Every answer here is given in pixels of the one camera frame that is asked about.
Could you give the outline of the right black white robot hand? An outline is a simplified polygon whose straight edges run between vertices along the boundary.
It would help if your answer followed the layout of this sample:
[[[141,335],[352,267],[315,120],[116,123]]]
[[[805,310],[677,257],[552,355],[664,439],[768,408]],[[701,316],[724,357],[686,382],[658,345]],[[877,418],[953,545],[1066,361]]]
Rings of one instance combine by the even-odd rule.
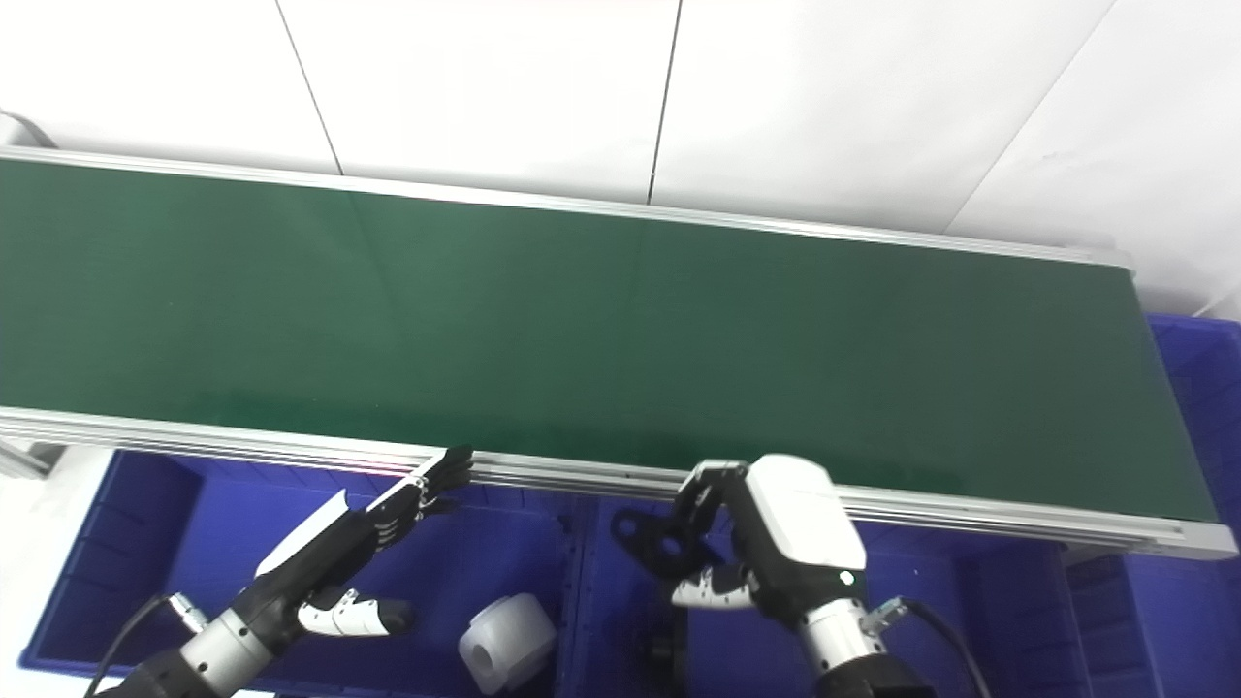
[[[674,605],[755,607],[793,630],[836,623],[859,632],[867,556],[823,465],[791,455],[704,460],[679,486],[674,525],[700,542],[721,507],[735,561],[683,574],[671,586]]]

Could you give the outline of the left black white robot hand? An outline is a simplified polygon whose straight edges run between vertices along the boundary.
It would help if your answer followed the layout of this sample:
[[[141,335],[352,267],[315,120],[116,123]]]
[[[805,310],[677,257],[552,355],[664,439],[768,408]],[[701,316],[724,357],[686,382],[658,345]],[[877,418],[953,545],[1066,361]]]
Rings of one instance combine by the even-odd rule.
[[[452,510],[448,491],[469,486],[474,450],[444,448],[400,478],[364,509],[338,492],[283,540],[230,605],[248,633],[279,655],[307,633],[386,637],[410,632],[414,611],[400,599],[376,599],[349,582],[419,520]]]

